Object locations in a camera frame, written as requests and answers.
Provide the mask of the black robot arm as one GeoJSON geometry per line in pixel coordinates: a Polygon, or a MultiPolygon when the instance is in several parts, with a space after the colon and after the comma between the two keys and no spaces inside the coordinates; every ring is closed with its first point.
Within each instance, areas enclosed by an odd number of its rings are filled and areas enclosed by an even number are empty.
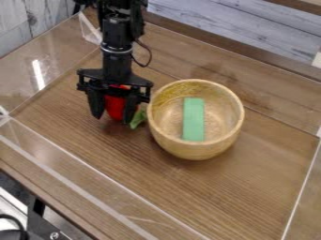
{"type": "Polygon", "coordinates": [[[102,32],[101,68],[79,68],[77,89],[87,94],[91,115],[99,119],[109,113],[113,119],[129,125],[142,103],[151,101],[153,82],[131,70],[131,62],[146,64],[133,56],[133,43],[151,49],[139,41],[145,35],[142,8],[149,0],[97,0],[98,21],[102,32]]]}

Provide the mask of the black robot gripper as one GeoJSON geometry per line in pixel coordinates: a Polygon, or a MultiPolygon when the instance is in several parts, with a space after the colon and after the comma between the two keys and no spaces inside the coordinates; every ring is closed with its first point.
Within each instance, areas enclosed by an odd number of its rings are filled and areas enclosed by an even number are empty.
{"type": "Polygon", "coordinates": [[[105,96],[126,98],[123,123],[131,122],[139,102],[151,100],[153,82],[135,75],[131,71],[133,48],[117,51],[102,47],[103,65],[101,68],[79,68],[77,88],[89,97],[91,115],[101,119],[106,100],[105,96]]]}

